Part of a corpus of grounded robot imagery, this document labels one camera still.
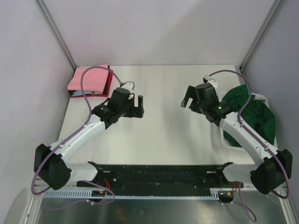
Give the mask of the green t shirt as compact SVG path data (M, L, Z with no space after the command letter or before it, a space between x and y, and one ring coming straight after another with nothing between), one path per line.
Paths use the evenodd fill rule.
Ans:
M243 107L249 97L249 91L245 84L228 91L222 100L229 102L237 111ZM242 111L241 117L261 137L270 144L274 144L276 136L276 118L273 112L265 104L264 99L257 99L255 94Z

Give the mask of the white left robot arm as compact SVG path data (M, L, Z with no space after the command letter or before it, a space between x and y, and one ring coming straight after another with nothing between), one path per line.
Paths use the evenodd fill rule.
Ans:
M135 94L124 88L116 88L112 96L94 107L81 124L66 138L50 146L39 145L35 151L34 173L49 188L61 189L69 182L88 181L92 186L103 182L103 174L95 163L71 164L71 157L91 138L101 134L122 117L142 118L144 114L143 97L138 96L135 106Z

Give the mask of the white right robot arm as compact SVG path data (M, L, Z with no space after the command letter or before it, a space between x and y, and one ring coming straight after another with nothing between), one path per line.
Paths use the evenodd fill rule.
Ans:
M215 176L220 187L231 182L251 183L259 192L268 194L284 183L290 186L292 154L287 149L278 150L258 135L229 102L219 101L210 83L188 86L181 107L205 115L210 123L229 133L254 162L254 165L224 164Z

